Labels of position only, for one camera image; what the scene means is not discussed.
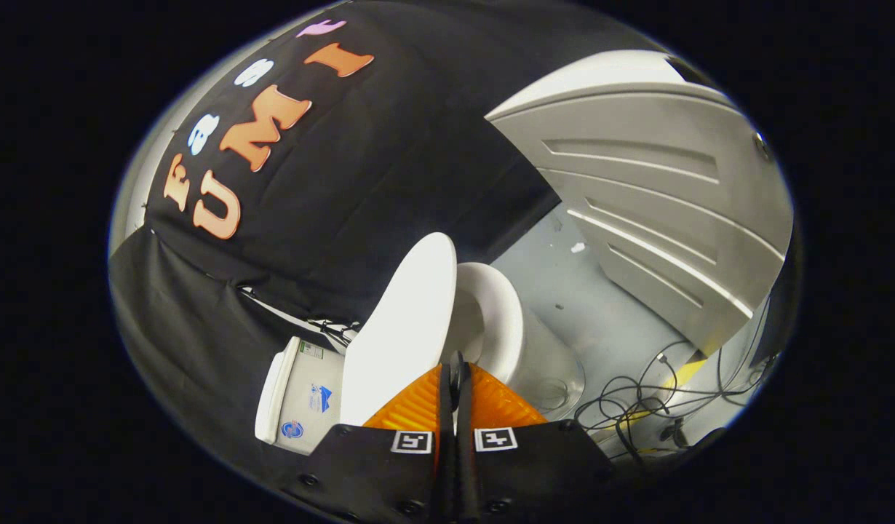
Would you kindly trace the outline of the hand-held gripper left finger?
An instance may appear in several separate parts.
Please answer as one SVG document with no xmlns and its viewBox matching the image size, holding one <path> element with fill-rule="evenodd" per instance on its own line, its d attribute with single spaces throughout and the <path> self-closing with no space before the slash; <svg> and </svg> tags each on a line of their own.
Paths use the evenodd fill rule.
<svg viewBox="0 0 895 524">
<path fill-rule="evenodd" d="M 438 523 L 452 512 L 451 370 L 415 378 L 363 424 L 336 424 L 284 492 L 345 523 Z"/>
</svg>

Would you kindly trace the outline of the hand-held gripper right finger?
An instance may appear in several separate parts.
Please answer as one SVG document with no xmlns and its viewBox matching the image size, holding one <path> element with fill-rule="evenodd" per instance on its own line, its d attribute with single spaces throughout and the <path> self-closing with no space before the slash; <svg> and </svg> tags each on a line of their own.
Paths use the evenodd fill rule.
<svg viewBox="0 0 895 524">
<path fill-rule="evenodd" d="M 458 365 L 461 522 L 566 522 L 593 514 L 615 467 L 574 420 L 548 421 L 483 368 Z"/>
</svg>

